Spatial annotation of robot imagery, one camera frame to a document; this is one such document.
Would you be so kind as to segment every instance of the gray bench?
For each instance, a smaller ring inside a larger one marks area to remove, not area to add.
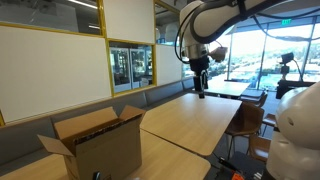
[[[125,105],[149,110],[175,99],[193,88],[193,79],[184,79],[141,92],[57,113],[48,117],[0,127],[0,176],[48,156],[37,134],[55,137],[53,123],[112,106],[119,115]]]

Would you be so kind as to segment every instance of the wooden table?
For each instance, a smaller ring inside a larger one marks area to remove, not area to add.
[[[204,179],[210,163],[184,149],[143,130],[141,132],[142,165],[128,179]],[[2,180],[67,180],[63,156],[50,155],[0,177]]]
[[[247,89],[250,83],[230,81],[208,81],[207,93],[214,93],[226,96],[240,96]]]
[[[210,156],[241,101],[186,94],[146,112],[140,128],[200,156]]]

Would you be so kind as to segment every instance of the white wall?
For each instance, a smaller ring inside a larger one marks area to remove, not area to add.
[[[6,122],[111,97],[105,40],[0,26]]]
[[[155,42],[152,0],[104,0],[107,37]]]
[[[182,63],[173,46],[156,45],[157,84],[163,85],[181,80]]]

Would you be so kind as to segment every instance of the exit sign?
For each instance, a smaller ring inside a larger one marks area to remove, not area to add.
[[[288,25],[291,23],[291,19],[284,19],[281,21],[281,25]]]

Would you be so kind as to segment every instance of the cardboard box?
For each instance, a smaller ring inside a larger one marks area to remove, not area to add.
[[[38,135],[47,151],[64,156],[69,179],[124,179],[141,165],[139,125],[144,110],[105,108],[54,124],[59,139]]]

